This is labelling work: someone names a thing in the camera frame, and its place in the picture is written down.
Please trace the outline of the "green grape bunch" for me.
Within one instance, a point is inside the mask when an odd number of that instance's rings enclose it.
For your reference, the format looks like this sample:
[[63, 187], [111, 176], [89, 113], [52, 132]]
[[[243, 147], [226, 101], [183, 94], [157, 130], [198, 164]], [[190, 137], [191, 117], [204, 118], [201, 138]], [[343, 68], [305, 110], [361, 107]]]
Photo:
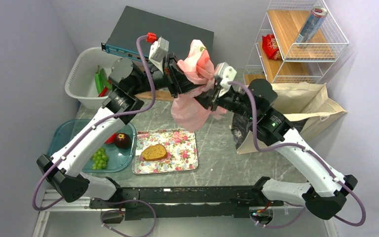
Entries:
[[92, 169], [102, 170], [107, 168], [108, 156], [106, 150], [103, 147], [100, 147], [91, 157], [93, 161]]

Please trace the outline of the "red pepper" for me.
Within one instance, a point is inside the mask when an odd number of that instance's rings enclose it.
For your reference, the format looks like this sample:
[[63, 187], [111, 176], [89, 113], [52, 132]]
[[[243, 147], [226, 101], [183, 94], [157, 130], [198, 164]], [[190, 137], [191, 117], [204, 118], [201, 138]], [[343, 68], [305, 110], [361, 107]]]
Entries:
[[101, 91], [101, 93], [98, 95], [98, 97], [104, 97], [104, 96], [106, 96], [108, 90], [109, 89], [107, 87], [104, 87], [103, 90]]

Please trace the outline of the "brown bread slice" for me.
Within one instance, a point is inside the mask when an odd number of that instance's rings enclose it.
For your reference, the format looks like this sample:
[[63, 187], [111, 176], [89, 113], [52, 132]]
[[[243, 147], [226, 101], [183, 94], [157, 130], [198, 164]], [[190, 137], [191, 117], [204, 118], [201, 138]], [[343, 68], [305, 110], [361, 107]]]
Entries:
[[145, 161], [157, 161], [168, 156], [167, 149], [162, 144], [147, 147], [141, 152], [141, 158]]

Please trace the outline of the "dark red apple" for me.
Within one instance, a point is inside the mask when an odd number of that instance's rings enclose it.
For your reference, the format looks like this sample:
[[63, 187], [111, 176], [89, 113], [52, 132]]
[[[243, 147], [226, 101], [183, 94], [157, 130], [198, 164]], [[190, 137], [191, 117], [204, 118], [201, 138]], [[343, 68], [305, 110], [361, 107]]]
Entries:
[[117, 133], [114, 138], [114, 145], [119, 149], [129, 149], [132, 146], [132, 140], [126, 133]]

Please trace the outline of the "pink plastic grocery bag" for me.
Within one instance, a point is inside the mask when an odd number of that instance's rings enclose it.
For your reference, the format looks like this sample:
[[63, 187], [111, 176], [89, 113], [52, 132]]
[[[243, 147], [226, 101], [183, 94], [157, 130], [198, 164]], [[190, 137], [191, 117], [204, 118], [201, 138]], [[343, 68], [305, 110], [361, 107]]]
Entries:
[[175, 123], [188, 131], [197, 131], [204, 125], [209, 116], [222, 119], [222, 114], [227, 112], [226, 109], [218, 107], [215, 111], [211, 111], [204, 108], [195, 99], [201, 93], [212, 89], [214, 85], [215, 68], [202, 41], [194, 39], [190, 44], [187, 58], [179, 60], [177, 65], [197, 88], [180, 94], [174, 99], [171, 115]]

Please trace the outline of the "green pepper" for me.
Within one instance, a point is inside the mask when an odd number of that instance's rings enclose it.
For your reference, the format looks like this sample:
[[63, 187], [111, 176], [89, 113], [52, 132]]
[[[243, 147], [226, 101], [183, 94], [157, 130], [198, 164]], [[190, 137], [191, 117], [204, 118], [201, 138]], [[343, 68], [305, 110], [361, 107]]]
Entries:
[[101, 92], [104, 89], [103, 83], [101, 81], [101, 76], [100, 76], [100, 66], [98, 65], [96, 73], [94, 75], [94, 81], [95, 81], [95, 86], [97, 89], [98, 94], [101, 94]]

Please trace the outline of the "green cucumber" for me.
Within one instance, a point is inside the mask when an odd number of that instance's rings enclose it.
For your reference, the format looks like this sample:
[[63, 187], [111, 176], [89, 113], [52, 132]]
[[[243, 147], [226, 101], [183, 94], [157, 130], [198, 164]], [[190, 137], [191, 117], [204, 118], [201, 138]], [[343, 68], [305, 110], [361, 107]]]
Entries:
[[103, 86], [106, 87], [108, 90], [112, 90], [112, 84], [108, 80], [108, 77], [107, 77], [107, 74], [106, 74], [106, 71], [105, 71], [104, 68], [102, 68], [99, 71], [99, 75], [100, 75], [100, 79], [101, 79], [101, 82], [102, 82]]

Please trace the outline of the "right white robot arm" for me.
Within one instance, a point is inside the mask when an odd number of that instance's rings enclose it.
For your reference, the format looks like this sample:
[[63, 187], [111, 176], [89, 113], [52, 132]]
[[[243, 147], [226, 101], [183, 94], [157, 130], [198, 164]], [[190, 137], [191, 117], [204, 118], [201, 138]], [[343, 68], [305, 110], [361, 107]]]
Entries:
[[254, 143], [263, 142], [266, 151], [279, 152], [306, 178], [305, 183], [288, 183], [262, 177], [252, 188], [253, 201], [258, 205], [285, 201], [302, 205], [323, 220], [336, 217], [357, 179], [330, 167], [273, 107], [277, 93], [269, 82], [256, 79], [248, 86], [241, 85], [239, 92], [233, 89], [234, 85], [235, 82], [226, 87], [216, 85], [195, 99], [207, 109], [223, 107], [249, 119]]

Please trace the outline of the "red tomato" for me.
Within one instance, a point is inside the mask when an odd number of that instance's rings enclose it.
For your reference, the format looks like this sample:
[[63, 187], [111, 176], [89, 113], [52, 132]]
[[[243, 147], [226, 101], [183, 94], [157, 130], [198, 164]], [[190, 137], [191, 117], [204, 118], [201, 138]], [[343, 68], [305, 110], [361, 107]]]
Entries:
[[105, 144], [113, 144], [115, 142], [115, 139], [117, 137], [117, 133], [114, 133], [111, 135], [106, 141]]

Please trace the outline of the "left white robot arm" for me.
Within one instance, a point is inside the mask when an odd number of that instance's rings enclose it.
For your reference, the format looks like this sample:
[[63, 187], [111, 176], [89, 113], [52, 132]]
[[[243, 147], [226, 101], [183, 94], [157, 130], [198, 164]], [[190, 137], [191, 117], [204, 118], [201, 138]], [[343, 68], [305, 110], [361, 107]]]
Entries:
[[92, 120], [64, 147], [53, 155], [42, 155], [37, 164], [43, 173], [36, 188], [47, 181], [66, 202], [80, 197], [102, 199], [109, 207], [123, 200], [122, 188], [111, 178], [98, 178], [82, 172], [91, 156], [110, 136], [122, 129], [136, 114], [150, 109], [136, 97], [142, 92], [168, 89], [173, 97], [200, 86], [191, 82], [178, 66], [174, 54], [163, 56], [158, 69], [154, 63], [144, 64], [142, 71], [131, 59], [120, 58], [109, 75], [113, 90]]

